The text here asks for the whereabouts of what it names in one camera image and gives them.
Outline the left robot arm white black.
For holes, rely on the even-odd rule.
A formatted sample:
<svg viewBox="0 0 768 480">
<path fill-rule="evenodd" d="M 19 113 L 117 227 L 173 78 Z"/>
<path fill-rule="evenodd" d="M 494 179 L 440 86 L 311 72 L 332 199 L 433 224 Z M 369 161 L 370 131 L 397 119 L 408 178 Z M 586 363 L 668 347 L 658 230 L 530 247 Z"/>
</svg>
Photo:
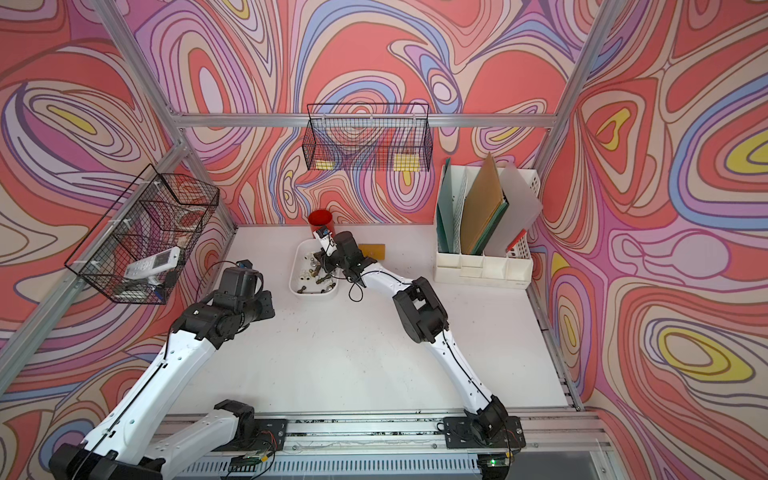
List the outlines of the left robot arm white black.
<svg viewBox="0 0 768 480">
<path fill-rule="evenodd" d="M 166 342 L 118 405 L 77 445 L 50 458 L 56 479 L 173 479 L 219 447 L 249 447 L 260 431 L 252 406 L 225 399 L 202 419 L 154 441 L 195 374 L 251 324 L 275 315 L 272 295 L 249 260 L 229 265 L 218 287 L 187 307 Z"/>
</svg>

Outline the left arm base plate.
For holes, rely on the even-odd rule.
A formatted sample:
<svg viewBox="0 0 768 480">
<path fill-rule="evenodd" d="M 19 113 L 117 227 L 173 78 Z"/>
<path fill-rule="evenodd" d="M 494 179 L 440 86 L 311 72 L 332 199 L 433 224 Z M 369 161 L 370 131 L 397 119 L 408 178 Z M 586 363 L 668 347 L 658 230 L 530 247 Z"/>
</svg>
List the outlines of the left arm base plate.
<svg viewBox="0 0 768 480">
<path fill-rule="evenodd" d="M 255 418 L 239 427 L 235 438 L 214 449 L 214 452 L 282 451 L 287 437 L 285 418 Z"/>
</svg>

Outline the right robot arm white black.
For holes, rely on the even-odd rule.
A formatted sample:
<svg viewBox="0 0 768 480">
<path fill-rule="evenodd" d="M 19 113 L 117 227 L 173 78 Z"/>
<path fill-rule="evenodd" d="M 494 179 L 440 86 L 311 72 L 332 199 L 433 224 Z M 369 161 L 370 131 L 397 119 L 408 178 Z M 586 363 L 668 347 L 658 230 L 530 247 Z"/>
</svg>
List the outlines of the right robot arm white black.
<svg viewBox="0 0 768 480">
<path fill-rule="evenodd" d="M 489 445 L 510 439 L 509 414 L 503 402 L 476 375 L 450 330 L 446 308 L 425 277 L 409 279 L 366 256 L 353 234 L 334 234 L 326 227 L 313 231 L 320 245 L 315 254 L 321 268 L 340 273 L 351 286 L 391 297 L 407 336 L 426 346 L 442 366 L 458 392 L 475 441 Z"/>
</svg>

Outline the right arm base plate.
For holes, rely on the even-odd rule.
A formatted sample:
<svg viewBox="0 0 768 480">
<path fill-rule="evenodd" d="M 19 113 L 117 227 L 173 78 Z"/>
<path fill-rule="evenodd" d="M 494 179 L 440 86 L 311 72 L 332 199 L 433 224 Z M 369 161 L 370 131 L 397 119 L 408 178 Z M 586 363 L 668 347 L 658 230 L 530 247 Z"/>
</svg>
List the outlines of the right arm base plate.
<svg viewBox="0 0 768 480">
<path fill-rule="evenodd" d="M 526 447 L 520 418 L 509 416 L 492 436 L 481 432 L 479 423 L 466 416 L 444 417 L 437 423 L 449 450 L 503 448 L 518 452 Z"/>
</svg>

